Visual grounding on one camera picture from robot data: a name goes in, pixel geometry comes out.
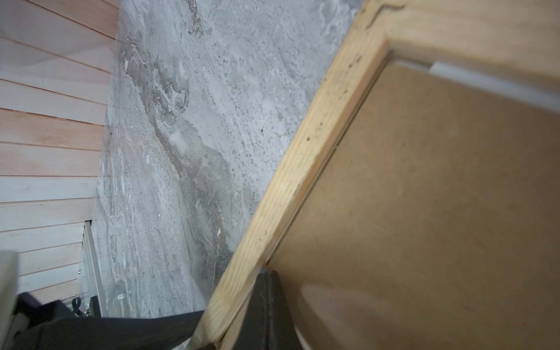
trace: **white strip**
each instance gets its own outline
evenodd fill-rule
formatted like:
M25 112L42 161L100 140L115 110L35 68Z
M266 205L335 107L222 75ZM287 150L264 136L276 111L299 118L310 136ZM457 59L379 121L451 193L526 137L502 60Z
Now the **white strip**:
M530 105L560 113L560 94L533 86L496 78L451 64L436 62L429 73L496 95L509 97Z

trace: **wood plank wall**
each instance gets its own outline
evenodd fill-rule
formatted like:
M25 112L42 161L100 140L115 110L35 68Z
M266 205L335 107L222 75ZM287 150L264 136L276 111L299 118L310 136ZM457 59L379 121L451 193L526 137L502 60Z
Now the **wood plank wall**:
M92 219L119 1L0 3L0 250L18 292L72 297Z

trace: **wooden frame edge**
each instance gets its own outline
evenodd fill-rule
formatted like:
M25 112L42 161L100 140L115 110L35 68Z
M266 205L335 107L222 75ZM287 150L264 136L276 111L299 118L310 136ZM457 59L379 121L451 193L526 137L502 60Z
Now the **wooden frame edge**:
M370 0L362 6L220 279L189 349L221 341L392 51L430 63L439 59L473 63L486 72L513 75L555 90L560 87L560 40L540 54L519 49L535 46L533 39L543 34L560 38L556 28L539 27L520 40L515 21L493 27L483 21L485 30L496 29L505 43L492 53L486 51L491 42L484 41L483 32L462 36L480 25L477 16L465 19L426 11L415 6L421 1ZM442 29L456 20L463 21L461 28Z

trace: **gray marble tile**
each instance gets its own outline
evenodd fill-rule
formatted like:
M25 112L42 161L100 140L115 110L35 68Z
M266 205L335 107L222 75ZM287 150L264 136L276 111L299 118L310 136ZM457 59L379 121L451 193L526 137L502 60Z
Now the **gray marble tile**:
M108 309L204 309L356 14L124 0L92 230Z

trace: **marble surface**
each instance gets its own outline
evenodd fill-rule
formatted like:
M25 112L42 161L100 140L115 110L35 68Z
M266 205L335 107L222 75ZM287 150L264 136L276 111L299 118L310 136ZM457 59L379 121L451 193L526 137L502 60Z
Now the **marble surface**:
M204 309L358 0L124 0L92 230L105 315Z

